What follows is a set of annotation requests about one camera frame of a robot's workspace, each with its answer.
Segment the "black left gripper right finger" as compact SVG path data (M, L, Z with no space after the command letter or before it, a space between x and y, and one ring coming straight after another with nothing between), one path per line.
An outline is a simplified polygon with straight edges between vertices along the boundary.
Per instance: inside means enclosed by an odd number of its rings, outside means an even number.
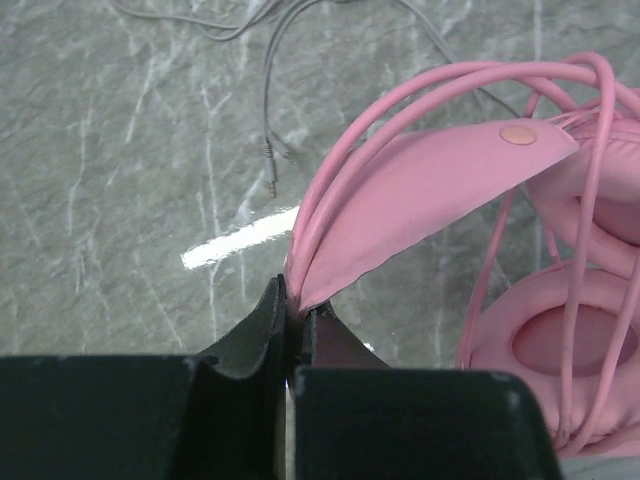
M293 376L299 479L558 479L540 408L501 372L401 369L314 309Z

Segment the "pink headphones with cable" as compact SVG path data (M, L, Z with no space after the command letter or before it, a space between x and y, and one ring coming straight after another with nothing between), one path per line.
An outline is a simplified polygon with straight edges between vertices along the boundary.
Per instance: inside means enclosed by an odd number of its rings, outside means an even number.
M304 317L491 200L455 364L520 377L563 457L639 452L639 92L594 52L399 85L325 157L285 263Z

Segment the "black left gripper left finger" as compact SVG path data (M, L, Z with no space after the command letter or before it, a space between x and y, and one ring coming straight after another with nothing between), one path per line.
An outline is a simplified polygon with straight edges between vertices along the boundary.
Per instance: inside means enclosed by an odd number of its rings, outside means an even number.
M5 479L281 479L281 277L196 354L5 356Z

